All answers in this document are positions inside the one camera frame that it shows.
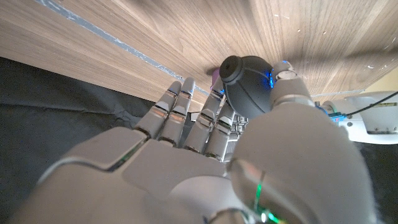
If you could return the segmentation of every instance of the black fabric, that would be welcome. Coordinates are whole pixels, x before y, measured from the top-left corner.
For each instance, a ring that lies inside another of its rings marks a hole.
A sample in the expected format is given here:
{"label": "black fabric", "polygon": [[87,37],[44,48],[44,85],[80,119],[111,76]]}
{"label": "black fabric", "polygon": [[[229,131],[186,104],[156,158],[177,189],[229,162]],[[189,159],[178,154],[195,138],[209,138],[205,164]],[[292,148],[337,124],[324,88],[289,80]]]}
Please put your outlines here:
{"label": "black fabric", "polygon": [[[154,104],[5,58],[0,58],[0,93],[0,223],[62,154],[110,128],[132,128]],[[187,118],[182,141],[191,127]],[[357,146],[382,219],[398,223],[398,145]]]}

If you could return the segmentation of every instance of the white robotic arm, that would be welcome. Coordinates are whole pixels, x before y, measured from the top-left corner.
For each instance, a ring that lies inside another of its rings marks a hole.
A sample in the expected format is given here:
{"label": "white robotic arm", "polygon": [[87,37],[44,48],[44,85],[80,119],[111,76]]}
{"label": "white robotic arm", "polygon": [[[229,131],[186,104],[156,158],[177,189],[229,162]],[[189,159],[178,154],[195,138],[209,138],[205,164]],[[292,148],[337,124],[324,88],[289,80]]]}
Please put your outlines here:
{"label": "white robotic arm", "polygon": [[[134,130],[65,154],[10,223],[376,223],[366,165],[344,128],[289,63],[271,69],[227,58],[182,148],[195,82],[173,83]],[[235,111],[253,119],[225,164]]]}
{"label": "white robotic arm", "polygon": [[363,93],[343,100],[326,101],[322,108],[328,114],[349,114],[373,107],[349,116],[335,116],[338,126],[344,127],[351,141],[372,144],[398,144],[398,95],[393,91]]}

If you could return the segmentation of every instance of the wooden surface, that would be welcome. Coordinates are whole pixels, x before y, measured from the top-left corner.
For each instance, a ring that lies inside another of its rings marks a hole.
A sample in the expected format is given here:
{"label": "wooden surface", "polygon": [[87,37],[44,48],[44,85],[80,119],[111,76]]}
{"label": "wooden surface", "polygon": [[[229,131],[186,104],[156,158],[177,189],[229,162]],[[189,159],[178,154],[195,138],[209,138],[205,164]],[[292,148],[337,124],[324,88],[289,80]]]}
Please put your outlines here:
{"label": "wooden surface", "polygon": [[[363,90],[398,66],[398,1],[59,0],[209,91],[229,55],[289,60],[314,100]],[[174,77],[35,1],[0,2],[0,56],[156,101]],[[197,111],[206,96],[195,92]]]}

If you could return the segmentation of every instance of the metallic finger segment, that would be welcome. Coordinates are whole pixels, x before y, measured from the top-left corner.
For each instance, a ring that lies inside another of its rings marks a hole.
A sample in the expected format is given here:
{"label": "metallic finger segment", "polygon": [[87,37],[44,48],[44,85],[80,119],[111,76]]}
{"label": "metallic finger segment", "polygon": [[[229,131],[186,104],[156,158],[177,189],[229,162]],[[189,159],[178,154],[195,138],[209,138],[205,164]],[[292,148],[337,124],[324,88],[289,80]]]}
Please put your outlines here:
{"label": "metallic finger segment", "polygon": [[223,161],[235,111],[226,101],[217,118],[217,123],[210,135],[205,156]]}
{"label": "metallic finger segment", "polygon": [[197,153],[203,153],[203,146],[209,136],[210,129],[216,118],[218,107],[224,96],[223,82],[218,78],[203,106],[195,124],[193,125],[183,148]]}
{"label": "metallic finger segment", "polygon": [[181,83],[178,81],[173,82],[160,100],[141,118],[134,129],[142,131],[150,138],[156,138],[171,108],[173,108],[180,89]]}
{"label": "metallic finger segment", "polygon": [[181,138],[194,87],[194,79],[191,77],[187,78],[181,87],[181,92],[178,94],[173,110],[164,125],[162,133],[160,134],[160,141],[167,141],[173,146],[177,146]]}

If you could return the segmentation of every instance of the black wire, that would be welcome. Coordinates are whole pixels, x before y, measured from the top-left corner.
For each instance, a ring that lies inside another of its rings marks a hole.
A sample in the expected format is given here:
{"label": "black wire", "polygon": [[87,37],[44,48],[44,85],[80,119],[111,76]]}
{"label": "black wire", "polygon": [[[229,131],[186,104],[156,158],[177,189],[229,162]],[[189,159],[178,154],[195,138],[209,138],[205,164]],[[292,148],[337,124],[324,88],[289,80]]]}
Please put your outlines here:
{"label": "black wire", "polygon": [[367,110],[367,109],[369,109],[369,108],[372,108],[373,106],[376,106],[376,105],[378,105],[379,103],[382,103],[382,102],[388,100],[389,98],[395,96],[396,94],[398,94],[398,91],[395,92],[395,93],[393,93],[393,94],[391,94],[391,95],[389,95],[389,96],[387,96],[387,97],[385,97],[385,98],[383,98],[383,99],[381,99],[381,100],[379,100],[379,101],[377,101],[377,102],[375,102],[375,103],[373,103],[373,104],[370,104],[369,106],[367,106],[367,107],[365,107],[365,108],[362,108],[362,109],[360,109],[360,110],[354,111],[354,112],[352,112],[352,113],[348,113],[348,114],[346,114],[345,116],[351,116],[351,115],[360,113],[360,112],[362,112],[362,111],[364,111],[364,110]]}

